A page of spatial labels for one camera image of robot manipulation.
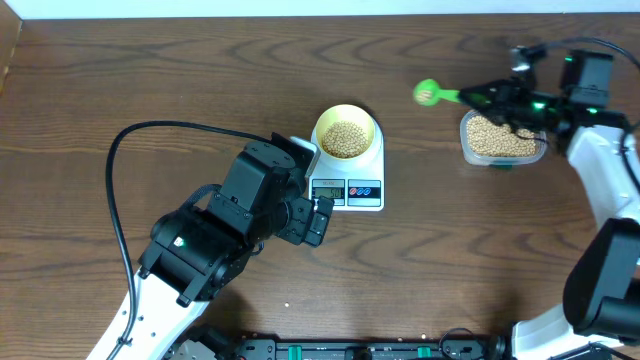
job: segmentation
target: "plastic container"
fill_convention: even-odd
[[[341,159],[327,153],[322,147],[322,138],[329,127],[338,121],[349,121],[360,126],[367,135],[369,147],[362,154]],[[375,158],[380,150],[382,134],[380,127],[366,111],[354,105],[336,105],[325,111],[316,123],[311,142],[320,148],[320,162],[339,171],[348,172],[367,166]]]
[[[525,165],[534,163],[544,155],[544,152],[547,150],[547,144],[542,141],[536,141],[536,153],[532,156],[527,157],[506,157],[506,156],[483,156],[478,155],[473,150],[471,150],[471,146],[469,146],[469,136],[467,134],[467,123],[474,116],[482,116],[477,111],[469,111],[460,122],[460,143],[462,144],[462,152],[464,153],[464,159],[467,160],[469,164],[472,165],[481,165],[481,166],[510,166],[510,165]],[[541,131],[536,137],[547,140],[547,136],[544,131]]]

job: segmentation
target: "white backdrop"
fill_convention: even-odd
[[[640,12],[639,0],[5,0],[24,20]]]

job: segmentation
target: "spoon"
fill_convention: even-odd
[[[433,106],[445,99],[451,102],[459,103],[458,90],[443,90],[438,82],[433,79],[421,81],[415,89],[413,89],[413,99],[422,106]]]

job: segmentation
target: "container of beans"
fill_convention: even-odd
[[[382,143],[375,121],[354,105],[336,105],[316,123],[311,142],[320,148],[320,161],[348,172],[369,164]]]
[[[544,132],[494,125],[476,111],[469,111],[460,122],[460,142],[464,158],[472,165],[524,165],[534,163],[547,150]]]

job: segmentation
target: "wooden table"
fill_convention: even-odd
[[[411,91],[509,75],[507,49],[575,35],[640,54],[637,15],[27,21],[0,97],[0,358],[84,358],[126,293],[104,189],[119,130],[181,119],[309,137],[319,114],[368,106],[386,139],[386,208],[336,213],[318,249],[273,239],[209,307],[227,330],[282,338],[496,333],[561,301],[595,235],[580,180],[550,152],[511,171],[462,157],[464,106]],[[556,91],[563,51],[540,67]],[[616,62],[611,108],[640,113]],[[244,144],[189,130],[127,138],[116,161],[131,257]]]

